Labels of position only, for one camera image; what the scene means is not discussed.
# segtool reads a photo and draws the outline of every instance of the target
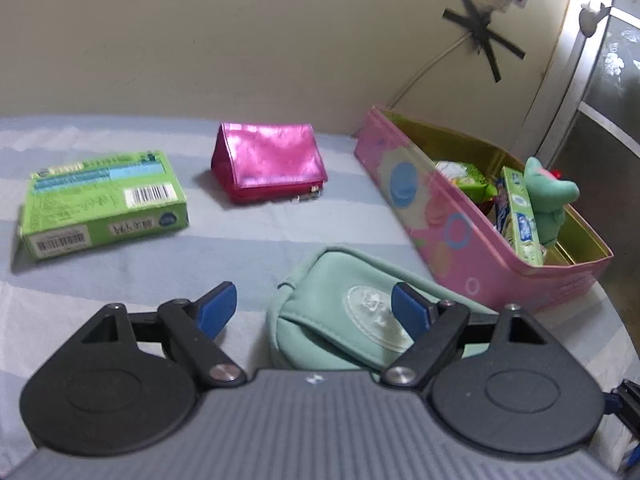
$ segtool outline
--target green pencil case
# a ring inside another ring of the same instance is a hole
[[[391,290],[406,282],[428,300],[493,310],[360,251],[330,246],[278,286],[267,311],[273,362],[283,368],[343,370],[389,366],[413,341],[391,312]],[[467,345],[465,356],[487,345]]]

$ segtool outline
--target pink metallic pouch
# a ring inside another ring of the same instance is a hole
[[[328,180],[311,124],[222,123],[211,171],[239,203],[315,197]]]

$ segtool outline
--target gray ribbed surface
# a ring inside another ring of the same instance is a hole
[[[586,452],[507,462],[468,449],[431,420],[414,394],[366,372],[261,371],[211,392],[185,428],[111,459],[40,450],[11,480],[610,480]]]

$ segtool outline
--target pink tin box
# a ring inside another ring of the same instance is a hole
[[[535,310],[585,293],[613,253],[571,206],[545,265],[523,262],[487,217],[435,169],[434,160],[474,164],[487,177],[523,164],[484,140],[373,108],[355,155],[398,215],[434,279],[479,303]]]

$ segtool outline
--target blue circle pattern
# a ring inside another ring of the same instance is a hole
[[[462,240],[460,240],[459,242],[453,240],[451,238],[451,234],[450,234],[450,230],[453,227],[453,224],[456,221],[461,221],[466,228],[465,234],[462,237]],[[447,218],[447,223],[444,226],[444,241],[445,243],[451,247],[454,250],[460,250],[463,247],[465,247],[469,241],[471,240],[471,225],[469,225],[469,222],[466,220],[466,218],[462,215],[462,213],[453,213],[449,216],[449,218]]]
[[[391,172],[391,200],[396,207],[408,207],[418,190],[418,172],[410,162],[400,162]]]

